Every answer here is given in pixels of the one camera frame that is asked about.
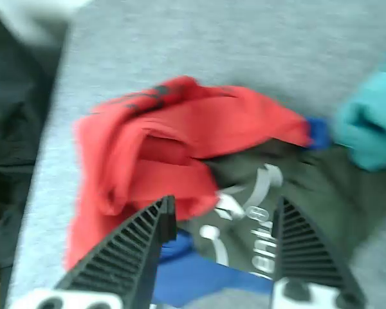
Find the blue fabric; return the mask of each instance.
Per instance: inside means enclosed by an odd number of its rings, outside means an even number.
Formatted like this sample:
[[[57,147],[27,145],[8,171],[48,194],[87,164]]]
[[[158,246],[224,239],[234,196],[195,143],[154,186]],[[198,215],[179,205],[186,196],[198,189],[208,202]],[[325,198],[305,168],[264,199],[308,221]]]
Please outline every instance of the blue fabric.
[[[326,149],[331,144],[329,127],[326,120],[321,118],[306,117],[310,125],[309,137],[312,143],[309,149]]]
[[[163,245],[153,300],[179,308],[224,288],[270,294],[272,287],[271,280],[201,257],[190,235],[179,232],[175,241]]]
[[[386,167],[386,64],[340,108],[335,140],[351,148],[352,160],[374,171]]]

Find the white graphic print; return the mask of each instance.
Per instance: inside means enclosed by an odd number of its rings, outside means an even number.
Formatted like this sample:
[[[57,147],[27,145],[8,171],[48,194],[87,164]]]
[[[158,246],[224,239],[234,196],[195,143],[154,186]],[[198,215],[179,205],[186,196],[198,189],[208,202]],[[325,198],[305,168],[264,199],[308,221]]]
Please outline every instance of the white graphic print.
[[[276,247],[275,240],[271,236],[273,223],[268,221],[270,217],[269,212],[256,205],[260,205],[263,202],[270,187],[281,187],[283,175],[275,165],[265,164],[264,166],[266,169],[257,169],[253,192],[243,206],[240,206],[230,194],[241,192],[244,190],[244,187],[233,186],[219,192],[219,202],[214,210],[220,218],[229,221],[241,220],[248,216],[250,219],[259,222],[261,227],[251,231],[252,234],[260,238],[255,240],[253,251],[257,255],[252,258],[252,264],[258,271],[272,274],[275,268],[275,254],[268,251],[268,247]],[[212,225],[204,225],[200,228],[200,235],[212,241],[216,253],[216,262],[228,266],[228,254],[224,243],[219,239],[219,229]],[[259,272],[251,272],[251,274],[271,279],[271,277]]]
[[[213,225],[204,225],[200,228],[200,236],[212,241],[216,252],[216,263],[229,266],[229,260],[225,244],[219,239],[220,230]]]

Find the gray felt surface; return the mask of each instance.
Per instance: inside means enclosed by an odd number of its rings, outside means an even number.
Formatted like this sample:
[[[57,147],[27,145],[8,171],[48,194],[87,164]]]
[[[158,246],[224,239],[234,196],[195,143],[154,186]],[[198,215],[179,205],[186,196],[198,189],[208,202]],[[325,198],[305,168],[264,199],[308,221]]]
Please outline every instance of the gray felt surface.
[[[249,86],[296,111],[329,116],[384,56],[386,0],[91,3],[77,15],[66,43],[10,301],[53,286],[64,273],[80,181],[73,123],[101,100],[187,74],[204,84]],[[377,249],[385,252],[369,253]],[[378,290],[386,295],[386,272],[373,271],[379,261],[386,268],[386,232],[363,248],[357,262],[358,274],[372,281],[363,283],[371,300],[386,308],[377,296]],[[248,297],[238,297],[253,308]],[[214,308],[220,299],[195,308]]]

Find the black fabric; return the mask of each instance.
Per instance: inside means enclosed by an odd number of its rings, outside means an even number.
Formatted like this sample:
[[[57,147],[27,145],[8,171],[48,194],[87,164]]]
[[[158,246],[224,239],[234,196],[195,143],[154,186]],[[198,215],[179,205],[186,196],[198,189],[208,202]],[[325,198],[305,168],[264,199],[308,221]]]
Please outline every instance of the black fabric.
[[[4,307],[52,78],[0,21],[0,307]]]
[[[192,233],[200,254],[217,261],[220,250],[213,241],[203,237],[201,230],[203,226],[211,226],[213,230],[217,228],[217,239],[225,247],[228,266],[271,277],[275,261],[274,212],[281,197],[285,197],[315,222],[346,261],[351,260],[354,250],[386,217],[386,170],[369,173],[357,168],[344,147],[332,146],[323,151],[288,150],[282,148],[271,156],[260,146],[208,161],[219,185],[235,186],[225,192],[245,215],[235,218],[232,211],[225,211],[219,202],[214,210],[180,225]],[[257,212],[249,213],[246,200],[260,188],[255,184],[255,171],[264,169],[265,163],[280,168],[284,181],[280,187],[270,187],[262,202],[251,204]]]

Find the blue clothing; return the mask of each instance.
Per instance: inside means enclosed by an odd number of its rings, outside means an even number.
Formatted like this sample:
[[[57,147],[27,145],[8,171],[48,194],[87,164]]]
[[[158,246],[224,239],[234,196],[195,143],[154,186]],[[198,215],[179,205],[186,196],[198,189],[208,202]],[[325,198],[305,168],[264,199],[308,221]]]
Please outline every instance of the blue clothing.
[[[224,288],[270,294],[272,287],[271,280],[201,257],[190,235],[179,231],[175,241],[163,245],[153,302],[179,308]]]

